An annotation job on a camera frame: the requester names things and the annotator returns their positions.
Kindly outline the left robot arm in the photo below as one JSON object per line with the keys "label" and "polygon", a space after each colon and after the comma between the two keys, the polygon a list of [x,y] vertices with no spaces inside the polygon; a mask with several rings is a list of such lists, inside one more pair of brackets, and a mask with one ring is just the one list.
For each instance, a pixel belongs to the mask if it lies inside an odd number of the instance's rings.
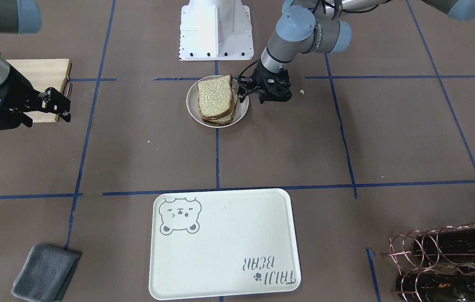
{"label": "left robot arm", "polygon": [[375,10],[385,0],[286,0],[281,17],[251,76],[237,77],[237,96],[243,102],[258,94],[260,103],[287,102],[292,98],[289,65],[297,54],[341,53],[352,40],[352,28],[343,14]]}

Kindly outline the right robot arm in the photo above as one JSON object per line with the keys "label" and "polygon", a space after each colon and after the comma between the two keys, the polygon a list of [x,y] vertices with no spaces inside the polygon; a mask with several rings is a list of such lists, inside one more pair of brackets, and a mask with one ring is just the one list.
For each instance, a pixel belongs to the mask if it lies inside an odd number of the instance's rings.
{"label": "right robot arm", "polygon": [[[34,0],[0,0],[0,33],[35,34],[41,30],[42,14]],[[28,112],[52,113],[71,121],[70,99],[55,88],[38,91],[0,53],[0,130],[30,128]]]}

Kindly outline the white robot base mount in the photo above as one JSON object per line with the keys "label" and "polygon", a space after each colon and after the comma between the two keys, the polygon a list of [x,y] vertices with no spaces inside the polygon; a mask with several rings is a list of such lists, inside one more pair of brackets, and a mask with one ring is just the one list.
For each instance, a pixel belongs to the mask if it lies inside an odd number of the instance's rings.
{"label": "white robot base mount", "polygon": [[240,0],[190,0],[180,12],[179,59],[251,60],[251,13]]}

